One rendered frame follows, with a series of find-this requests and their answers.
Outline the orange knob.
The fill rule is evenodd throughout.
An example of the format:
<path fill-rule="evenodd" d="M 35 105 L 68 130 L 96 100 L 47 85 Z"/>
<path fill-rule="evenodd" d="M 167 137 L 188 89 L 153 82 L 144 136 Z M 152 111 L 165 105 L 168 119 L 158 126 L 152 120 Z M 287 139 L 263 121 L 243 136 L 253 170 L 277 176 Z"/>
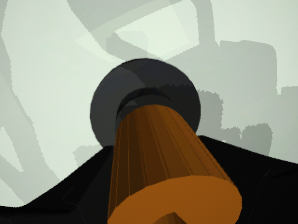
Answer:
<path fill-rule="evenodd" d="M 176 111 L 145 105 L 116 131 L 106 224 L 235 224 L 233 180 Z"/>

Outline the dark grey round pedestal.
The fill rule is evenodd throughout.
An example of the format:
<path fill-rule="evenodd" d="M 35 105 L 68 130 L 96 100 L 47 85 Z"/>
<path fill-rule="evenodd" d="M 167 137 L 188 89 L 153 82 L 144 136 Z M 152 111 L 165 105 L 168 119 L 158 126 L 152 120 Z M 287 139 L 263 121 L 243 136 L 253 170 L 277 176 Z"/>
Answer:
<path fill-rule="evenodd" d="M 93 93 L 89 120 L 98 144 L 114 149 L 122 120 L 145 105 L 173 109 L 196 133 L 201 105 L 189 76 L 164 61 L 133 59 L 113 68 Z"/>

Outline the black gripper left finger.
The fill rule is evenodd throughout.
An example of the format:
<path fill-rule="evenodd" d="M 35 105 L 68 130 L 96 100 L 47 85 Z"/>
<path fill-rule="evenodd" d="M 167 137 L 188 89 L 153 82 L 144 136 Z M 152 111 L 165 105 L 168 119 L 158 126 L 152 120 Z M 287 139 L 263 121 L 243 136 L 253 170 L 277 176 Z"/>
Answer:
<path fill-rule="evenodd" d="M 112 145 L 102 148 L 28 204 L 0 205 L 0 224 L 106 224 L 113 157 Z"/>

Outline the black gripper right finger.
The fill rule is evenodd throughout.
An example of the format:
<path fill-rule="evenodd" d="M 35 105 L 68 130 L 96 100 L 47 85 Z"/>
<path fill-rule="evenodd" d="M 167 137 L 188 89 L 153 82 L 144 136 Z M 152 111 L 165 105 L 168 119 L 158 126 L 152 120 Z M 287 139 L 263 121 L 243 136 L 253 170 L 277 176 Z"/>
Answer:
<path fill-rule="evenodd" d="M 298 164 L 198 136 L 242 196 L 235 224 L 298 224 Z"/>

